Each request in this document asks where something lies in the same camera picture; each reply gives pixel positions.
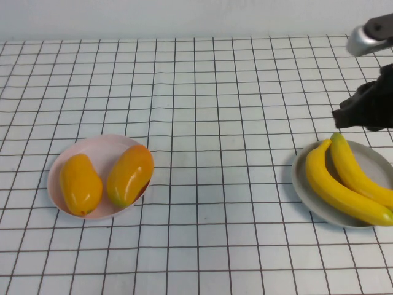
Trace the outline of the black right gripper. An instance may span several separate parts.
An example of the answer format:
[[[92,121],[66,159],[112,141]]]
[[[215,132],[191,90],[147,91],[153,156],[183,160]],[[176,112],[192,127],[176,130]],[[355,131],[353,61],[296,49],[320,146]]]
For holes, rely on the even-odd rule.
[[[339,106],[340,109],[332,111],[336,128],[366,127],[369,131],[392,128],[392,63],[382,66],[377,80],[359,86]]]

